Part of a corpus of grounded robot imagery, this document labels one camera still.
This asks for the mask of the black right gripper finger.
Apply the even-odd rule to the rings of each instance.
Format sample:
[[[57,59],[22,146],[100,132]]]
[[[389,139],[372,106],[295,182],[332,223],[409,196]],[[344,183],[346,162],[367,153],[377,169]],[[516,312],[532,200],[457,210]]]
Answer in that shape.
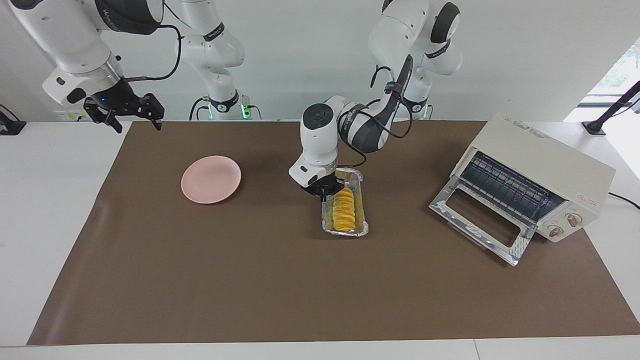
[[[153,127],[162,130],[162,119],[165,108],[153,93],[147,93],[139,98],[139,117],[151,121]]]
[[[89,118],[96,124],[104,124],[114,129],[117,133],[122,133],[122,125],[116,118],[114,111],[102,112],[98,103],[93,98],[85,98],[83,110]]]

